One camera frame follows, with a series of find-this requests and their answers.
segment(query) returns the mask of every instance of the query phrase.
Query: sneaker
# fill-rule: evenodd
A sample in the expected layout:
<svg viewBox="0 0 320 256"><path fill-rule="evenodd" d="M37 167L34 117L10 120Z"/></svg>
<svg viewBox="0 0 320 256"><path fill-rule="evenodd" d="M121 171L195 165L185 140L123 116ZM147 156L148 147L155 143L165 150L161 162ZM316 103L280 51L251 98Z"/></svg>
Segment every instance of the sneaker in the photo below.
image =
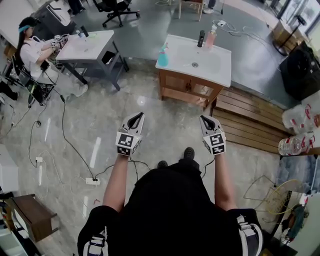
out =
<svg viewBox="0 0 320 256"><path fill-rule="evenodd" d="M83 95L86 91L88 91L88 85L85 84L84 86L81 87L82 88L82 92L78 95L75 94L76 97L80 97L81 95Z"/></svg>
<svg viewBox="0 0 320 256"><path fill-rule="evenodd" d="M204 8L203 10L202 10L202 12L204 13L204 14L213 14L214 13L214 9L211 9L211 8Z"/></svg>
<svg viewBox="0 0 320 256"><path fill-rule="evenodd" d="M162 160L162 161L158 162L158 165L157 165L158 169L161 169L164 167L168 167L168 163L166 161Z"/></svg>
<svg viewBox="0 0 320 256"><path fill-rule="evenodd" d="M193 160L195 158L195 150L192 147L187 147L184 150L183 158L189 158Z"/></svg>

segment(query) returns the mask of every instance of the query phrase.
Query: white sink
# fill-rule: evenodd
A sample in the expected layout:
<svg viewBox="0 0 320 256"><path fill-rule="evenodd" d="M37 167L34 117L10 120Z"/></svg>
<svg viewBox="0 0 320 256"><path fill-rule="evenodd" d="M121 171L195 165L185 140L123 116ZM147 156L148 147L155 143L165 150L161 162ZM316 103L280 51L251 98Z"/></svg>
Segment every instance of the white sink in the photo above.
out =
<svg viewBox="0 0 320 256"><path fill-rule="evenodd" d="M166 54L168 65L157 69L174 71L201 78L216 84L230 87L231 51L213 46L211 49L198 47L198 41L176 35L168 35L165 41L168 46Z"/></svg>

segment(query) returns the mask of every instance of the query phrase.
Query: desk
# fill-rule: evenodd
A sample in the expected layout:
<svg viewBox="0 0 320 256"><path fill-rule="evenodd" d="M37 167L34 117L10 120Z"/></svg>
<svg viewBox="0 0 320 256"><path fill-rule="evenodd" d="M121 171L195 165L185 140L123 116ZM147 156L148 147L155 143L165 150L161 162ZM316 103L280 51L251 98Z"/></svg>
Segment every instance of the desk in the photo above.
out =
<svg viewBox="0 0 320 256"><path fill-rule="evenodd" d="M120 91L120 86L117 83L119 75L123 69L128 71L129 67L120 56L118 48L113 41L113 35L113 30L90 32L89 37L84 38L80 38L77 34L70 35L69 41L60 50L56 60L61 62L66 69L84 84L88 83L83 77L84 73L79 74L75 68L92 69L93 67L98 67L103 70L106 78L112 82L114 87ZM114 47L115 56L106 65L102 59L112 47Z"/></svg>
<svg viewBox="0 0 320 256"><path fill-rule="evenodd" d="M168 65L159 70L159 96L193 103L206 108L224 87L231 84L231 51L176 35L166 41Z"/></svg>

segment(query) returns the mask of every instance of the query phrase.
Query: blue spray bottle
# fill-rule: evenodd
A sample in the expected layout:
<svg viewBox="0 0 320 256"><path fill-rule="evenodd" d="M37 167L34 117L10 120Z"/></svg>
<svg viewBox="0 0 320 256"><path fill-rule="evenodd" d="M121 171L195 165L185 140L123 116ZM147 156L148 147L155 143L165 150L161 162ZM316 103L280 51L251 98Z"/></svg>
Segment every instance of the blue spray bottle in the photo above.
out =
<svg viewBox="0 0 320 256"><path fill-rule="evenodd" d="M159 52L159 56L158 56L158 64L162 67L165 67L169 64L169 59L168 59L168 55L166 53L166 49L168 49L168 43L166 42L160 52Z"/></svg>

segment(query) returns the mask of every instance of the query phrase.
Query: white shirt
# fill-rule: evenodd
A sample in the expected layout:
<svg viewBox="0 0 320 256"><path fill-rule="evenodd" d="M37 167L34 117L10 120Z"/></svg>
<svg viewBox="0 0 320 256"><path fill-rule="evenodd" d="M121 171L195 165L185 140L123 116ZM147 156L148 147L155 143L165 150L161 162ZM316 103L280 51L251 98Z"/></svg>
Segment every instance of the white shirt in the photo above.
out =
<svg viewBox="0 0 320 256"><path fill-rule="evenodd" d="M36 64L39 57L43 54L41 48L43 47L42 42L37 42L30 38L30 40L25 40L24 45L21 47L20 57L24 63L25 68L30 71L31 76L34 80L42 74L42 70L38 64Z"/></svg>

